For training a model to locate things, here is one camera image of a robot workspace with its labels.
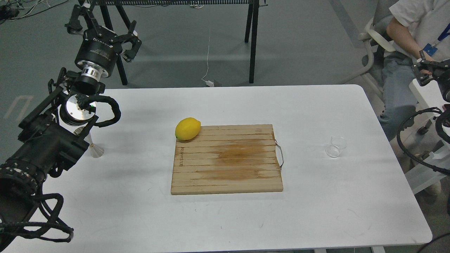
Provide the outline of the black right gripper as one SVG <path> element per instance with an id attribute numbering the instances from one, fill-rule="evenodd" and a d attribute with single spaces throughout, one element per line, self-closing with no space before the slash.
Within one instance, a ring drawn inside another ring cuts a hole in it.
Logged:
<path id="1" fill-rule="evenodd" d="M 440 89 L 442 98 L 444 99 L 444 101 L 450 102 L 450 60 L 448 59 L 442 62 L 443 67 L 437 68 L 438 63 L 432 63 L 435 60 L 434 58 L 429 56 L 426 51 L 419 51 L 419 57 L 420 58 L 418 59 L 418 63 L 415 63 L 412 66 L 413 74 L 419 85 L 425 86 L 431 81 L 436 81 Z M 435 77 L 426 73 L 422 73 L 422 70 L 427 70 L 430 72 L 435 70 Z"/>

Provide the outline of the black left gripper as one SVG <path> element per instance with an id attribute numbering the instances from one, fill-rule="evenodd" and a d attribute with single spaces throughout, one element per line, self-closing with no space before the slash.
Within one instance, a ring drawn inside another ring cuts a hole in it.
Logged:
<path id="1" fill-rule="evenodd" d="M 96 18 L 93 15 L 95 4 L 74 5 L 69 22 L 65 24 L 69 34 L 77 34 L 83 27 L 79 17 L 83 17 L 88 29 L 83 32 L 83 41 L 75 58 L 76 66 L 82 70 L 87 64 L 95 64 L 102 69 L 102 78 L 110 77 L 117 62 L 119 53 L 122 52 L 122 44 L 130 43 L 131 48 L 122 53 L 122 58 L 130 63 L 137 55 L 142 41 L 135 30 L 137 21 L 133 20 L 128 33 L 117 36 L 111 30 L 100 30 Z"/>

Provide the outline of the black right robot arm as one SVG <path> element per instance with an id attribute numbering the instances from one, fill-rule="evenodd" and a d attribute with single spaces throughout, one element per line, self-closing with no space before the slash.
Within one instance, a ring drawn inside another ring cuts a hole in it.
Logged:
<path id="1" fill-rule="evenodd" d="M 397 142 L 404 154 L 411 157 L 417 164 L 430 168 L 434 172 L 449 175 L 449 165 L 438 165 L 438 153 L 444 148 L 441 157 L 449 160 L 449 60 L 442 62 L 431 61 L 426 58 L 426 51 L 419 52 L 420 58 L 412 66 L 415 79 L 410 83 L 410 89 L 418 101 L 417 111 L 408 116 L 397 131 Z M 409 143 L 413 151 L 407 149 L 401 140 L 404 124 L 419 117 L 423 122 L 413 133 L 418 144 Z M 428 150 L 428 158 L 432 158 L 434 151 L 436 159 L 426 162 L 423 157 L 415 157 L 419 150 Z"/>

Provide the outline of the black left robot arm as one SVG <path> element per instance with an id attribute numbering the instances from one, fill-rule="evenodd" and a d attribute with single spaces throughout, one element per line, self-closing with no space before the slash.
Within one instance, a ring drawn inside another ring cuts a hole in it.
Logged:
<path id="1" fill-rule="evenodd" d="M 132 61 L 141 46 L 123 8 L 130 0 L 81 0 L 74 5 L 68 33 L 83 31 L 75 65 L 62 68 L 48 82 L 49 95 L 20 122 L 23 145 L 1 165 L 1 250 L 16 237 L 70 242 L 73 229 L 59 218 L 63 196 L 44 194 L 48 176 L 72 168 L 89 147 L 93 127 L 104 128 L 121 118 L 117 101 L 104 96 L 102 78 L 117 66 L 127 85 L 122 59 Z M 85 19 L 83 30 L 80 17 Z"/>

